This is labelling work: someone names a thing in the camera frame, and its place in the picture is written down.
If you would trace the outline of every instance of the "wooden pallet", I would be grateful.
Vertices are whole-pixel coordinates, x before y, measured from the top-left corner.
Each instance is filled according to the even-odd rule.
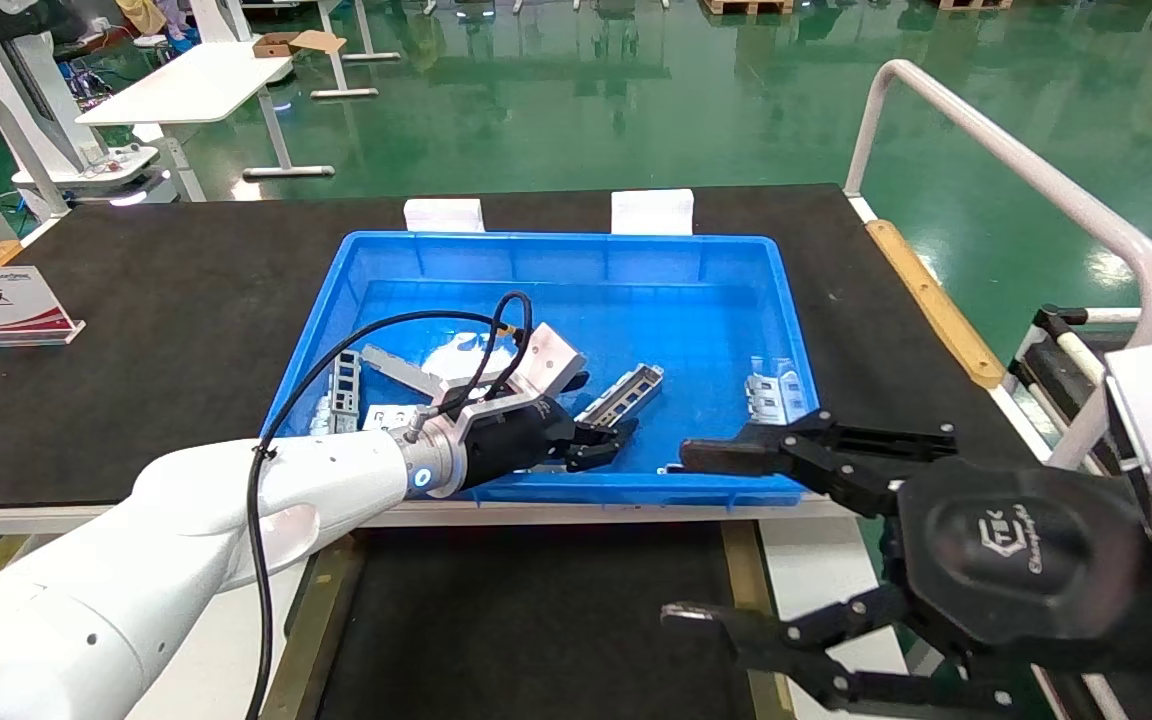
[[[783,15],[794,9],[794,0],[700,0],[715,15]]]
[[[1011,0],[932,0],[942,10],[1006,10]]]

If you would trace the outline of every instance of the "white paper card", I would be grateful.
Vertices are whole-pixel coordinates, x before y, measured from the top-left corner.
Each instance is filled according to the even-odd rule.
[[[393,430],[406,429],[407,423],[411,423],[412,415],[420,406],[371,406],[367,407],[367,416],[362,419],[362,429],[365,430]]]
[[[485,232],[483,204],[471,199],[412,199],[403,205],[409,232]]]
[[[612,234],[691,234],[695,198],[682,190],[612,194]]]

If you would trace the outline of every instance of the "white stand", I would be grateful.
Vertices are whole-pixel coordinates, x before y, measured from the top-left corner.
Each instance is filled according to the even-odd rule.
[[[283,128],[278,123],[278,115],[274,113],[274,100],[270,99],[270,91],[262,86],[256,91],[257,99],[260,100],[262,114],[265,115],[265,128],[270,131],[270,142],[274,143],[274,156],[278,156],[278,167],[275,168],[247,168],[243,169],[243,179],[247,181],[259,181],[259,179],[306,179],[334,176],[335,168],[332,165],[291,165],[291,156],[287,152],[287,141],[283,141]]]
[[[172,164],[175,165],[177,187],[184,192],[189,202],[205,202],[207,196],[202,192],[202,184],[198,176],[194,174],[194,168],[189,167],[189,159],[184,156],[184,147],[180,146],[180,130],[175,126],[162,127],[162,143],[168,149]]]
[[[397,60],[402,58],[399,53],[376,53],[376,47],[371,46],[371,28],[367,26],[367,14],[362,8],[362,0],[353,0],[353,14],[358,18],[358,33],[362,35],[362,53],[346,53],[340,55],[343,60]]]
[[[332,32],[332,10],[338,6],[339,0],[319,0],[319,18],[323,22],[323,31]],[[338,86],[335,90],[316,90],[310,92],[310,97],[316,100],[342,99],[342,97],[374,97],[379,94],[376,88],[349,88],[344,79],[344,66],[342,60],[397,60],[399,53],[376,53],[371,46],[371,29],[367,26],[367,14],[362,8],[362,0],[355,0],[353,12],[358,18],[358,33],[362,35],[362,48],[364,53],[329,53],[332,59],[332,74],[335,76]]]

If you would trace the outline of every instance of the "cardboard box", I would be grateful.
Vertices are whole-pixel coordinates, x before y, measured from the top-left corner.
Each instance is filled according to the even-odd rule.
[[[324,32],[321,29],[308,29],[305,32],[266,32],[252,45],[252,55],[291,58],[297,50],[317,50],[319,53],[333,54],[339,53],[343,45],[343,37]]]

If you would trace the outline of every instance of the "white table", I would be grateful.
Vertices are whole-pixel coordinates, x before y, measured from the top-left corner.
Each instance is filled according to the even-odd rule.
[[[336,9],[340,0],[314,0],[319,6],[319,18],[323,20],[323,31],[332,32],[332,10]],[[362,8],[362,0],[353,0],[353,14],[358,18],[358,33],[362,35],[362,53],[329,53],[332,59],[332,74],[335,76],[338,86],[335,90],[316,90],[310,92],[310,97],[316,100],[332,99],[332,97],[362,97],[379,94],[376,88],[349,88],[344,81],[344,65],[342,60],[397,60],[399,53],[376,53],[371,45],[371,29],[367,26],[367,14]]]
[[[179,129],[185,123],[214,123],[228,118],[256,94],[260,97],[265,127],[278,156],[275,168],[247,168],[243,179],[332,176],[332,165],[291,165],[283,128],[265,83],[291,65],[290,58],[255,58],[251,41],[205,41],[151,73],[136,85],[78,116],[83,126],[162,127],[168,154],[189,200],[206,200],[198,177],[180,146]]]

